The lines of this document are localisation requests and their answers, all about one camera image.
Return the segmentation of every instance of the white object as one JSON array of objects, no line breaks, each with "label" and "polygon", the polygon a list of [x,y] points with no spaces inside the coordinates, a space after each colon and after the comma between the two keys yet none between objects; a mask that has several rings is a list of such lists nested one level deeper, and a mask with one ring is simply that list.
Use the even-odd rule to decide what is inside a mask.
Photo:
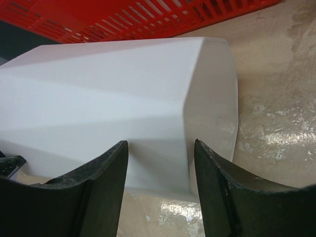
[{"label": "white object", "polygon": [[129,142],[126,189],[197,201],[198,138],[232,161],[237,77],[210,38],[47,45],[0,67],[0,150],[56,177]]}]

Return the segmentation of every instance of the red plastic crate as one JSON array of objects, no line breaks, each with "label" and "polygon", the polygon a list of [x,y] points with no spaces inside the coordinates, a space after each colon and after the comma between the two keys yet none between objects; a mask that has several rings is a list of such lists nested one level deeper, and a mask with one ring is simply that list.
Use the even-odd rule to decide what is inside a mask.
[{"label": "red plastic crate", "polygon": [[0,0],[0,20],[61,43],[165,38],[281,0]]}]

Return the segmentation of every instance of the concrete floor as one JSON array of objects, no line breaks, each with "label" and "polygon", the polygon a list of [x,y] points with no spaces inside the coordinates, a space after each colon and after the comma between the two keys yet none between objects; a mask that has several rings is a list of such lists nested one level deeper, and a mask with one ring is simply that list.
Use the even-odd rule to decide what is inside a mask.
[{"label": "concrete floor", "polygon": [[[230,44],[239,87],[234,163],[290,186],[316,183],[316,1],[285,0],[184,36]],[[199,204],[124,195],[118,237],[203,236]]]}]

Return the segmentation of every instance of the white geometric planter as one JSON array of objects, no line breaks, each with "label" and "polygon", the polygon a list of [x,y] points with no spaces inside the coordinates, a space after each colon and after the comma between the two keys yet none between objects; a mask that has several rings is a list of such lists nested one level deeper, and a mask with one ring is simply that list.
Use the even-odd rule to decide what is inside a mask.
[{"label": "white geometric planter", "polygon": [[0,150],[56,177],[129,142],[128,191],[198,201],[198,138],[233,159],[237,77],[225,40],[35,48],[0,67]]}]

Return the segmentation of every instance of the white paint splatter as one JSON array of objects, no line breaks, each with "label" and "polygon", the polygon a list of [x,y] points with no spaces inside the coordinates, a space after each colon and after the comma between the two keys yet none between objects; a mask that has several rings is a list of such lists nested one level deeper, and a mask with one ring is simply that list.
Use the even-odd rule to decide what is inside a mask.
[{"label": "white paint splatter", "polygon": [[130,193],[131,197],[136,200],[138,198],[138,196],[136,194]]},{"label": "white paint splatter", "polygon": [[276,159],[282,159],[284,151],[285,149],[278,150],[278,152],[276,153]]},{"label": "white paint splatter", "polygon": [[274,118],[275,115],[274,115],[274,114],[269,114],[269,113],[267,113],[267,117],[272,117],[272,118]]},{"label": "white paint splatter", "polygon": [[161,226],[161,225],[163,225],[165,222],[166,222],[166,220],[168,219],[168,217],[166,216],[166,215],[160,215],[159,216],[159,225]]},{"label": "white paint splatter", "polygon": [[279,114],[279,115],[284,116],[284,115],[288,115],[288,110],[284,110],[284,111],[279,110],[276,113]]},{"label": "white paint splatter", "polygon": [[239,142],[238,148],[239,148],[239,150],[241,150],[243,152],[253,152],[253,149],[251,148],[250,143],[247,143],[247,142],[245,144]]},{"label": "white paint splatter", "polygon": [[191,215],[187,215],[186,219],[187,219],[187,222],[190,222],[194,219],[194,217],[192,217]]},{"label": "white paint splatter", "polygon": [[243,137],[244,139],[246,139],[246,137],[245,137],[245,135],[244,135],[244,133],[243,133],[243,131],[242,131],[242,127],[239,127],[239,131],[240,131],[240,134],[242,135],[242,137]]},{"label": "white paint splatter", "polygon": [[252,112],[252,114],[253,115],[259,115],[265,110],[265,108],[266,107],[264,105],[255,105],[255,111]]},{"label": "white paint splatter", "polygon": [[280,130],[282,130],[282,129],[283,129],[283,127],[276,128],[276,129],[275,129],[275,132],[278,132],[278,131],[280,131]]},{"label": "white paint splatter", "polygon": [[309,125],[307,124],[307,122],[302,122],[302,129],[303,130],[307,130],[307,131],[309,131],[310,130],[310,127],[309,127]]}]

